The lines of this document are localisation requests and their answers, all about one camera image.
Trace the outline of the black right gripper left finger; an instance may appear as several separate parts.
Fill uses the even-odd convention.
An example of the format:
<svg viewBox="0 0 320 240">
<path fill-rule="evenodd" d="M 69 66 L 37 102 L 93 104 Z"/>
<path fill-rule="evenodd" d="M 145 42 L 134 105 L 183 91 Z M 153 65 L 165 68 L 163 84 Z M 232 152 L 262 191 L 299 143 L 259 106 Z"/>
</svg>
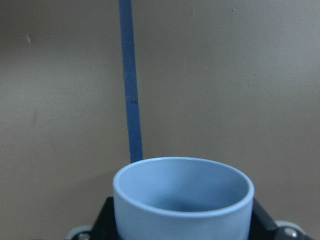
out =
<svg viewBox="0 0 320 240">
<path fill-rule="evenodd" d="M 89 232 L 90 240 L 117 240 L 114 198 L 108 197 Z"/>
</svg>

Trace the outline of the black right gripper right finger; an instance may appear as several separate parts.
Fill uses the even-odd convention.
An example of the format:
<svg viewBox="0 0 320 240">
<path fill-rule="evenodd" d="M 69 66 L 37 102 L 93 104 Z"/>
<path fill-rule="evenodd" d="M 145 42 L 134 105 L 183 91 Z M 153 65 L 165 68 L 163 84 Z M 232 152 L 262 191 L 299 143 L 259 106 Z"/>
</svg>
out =
<svg viewBox="0 0 320 240">
<path fill-rule="evenodd" d="M 279 227 L 262 205 L 254 198 L 249 240 L 273 240 Z"/>
</svg>

